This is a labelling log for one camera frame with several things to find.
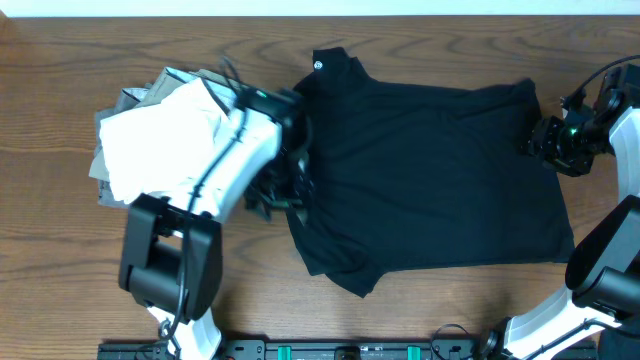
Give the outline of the black t-shirt with logo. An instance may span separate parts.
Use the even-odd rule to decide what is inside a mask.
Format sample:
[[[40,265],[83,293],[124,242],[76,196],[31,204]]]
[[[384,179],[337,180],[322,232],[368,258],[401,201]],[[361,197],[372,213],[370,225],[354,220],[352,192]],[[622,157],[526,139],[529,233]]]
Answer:
[[[287,216],[310,274],[362,297],[395,271],[569,259],[558,177],[524,152],[541,117],[533,81],[398,84],[342,48],[312,59],[296,90],[313,188],[305,215]]]

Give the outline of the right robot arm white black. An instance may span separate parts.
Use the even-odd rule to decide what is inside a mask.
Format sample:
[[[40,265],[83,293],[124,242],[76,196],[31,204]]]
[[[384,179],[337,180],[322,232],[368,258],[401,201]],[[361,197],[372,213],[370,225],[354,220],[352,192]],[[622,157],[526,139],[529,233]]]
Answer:
[[[563,98],[562,117],[538,122],[526,151],[571,177],[590,172],[600,154],[616,159],[617,206],[579,243],[564,285],[533,310],[506,318],[473,353],[475,359],[551,359],[603,330],[619,332],[639,313],[639,64],[632,55],[596,71],[592,106],[579,85]]]

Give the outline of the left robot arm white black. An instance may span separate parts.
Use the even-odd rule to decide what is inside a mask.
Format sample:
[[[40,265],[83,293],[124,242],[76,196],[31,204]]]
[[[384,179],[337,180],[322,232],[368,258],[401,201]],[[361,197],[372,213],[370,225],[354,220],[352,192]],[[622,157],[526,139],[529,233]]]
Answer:
[[[157,320],[157,340],[104,344],[99,358],[218,358],[211,305],[223,276],[223,223],[239,199],[266,216],[301,209],[313,136],[301,96],[243,87],[227,113],[222,147],[194,184],[176,195],[142,194],[128,210],[118,284]]]

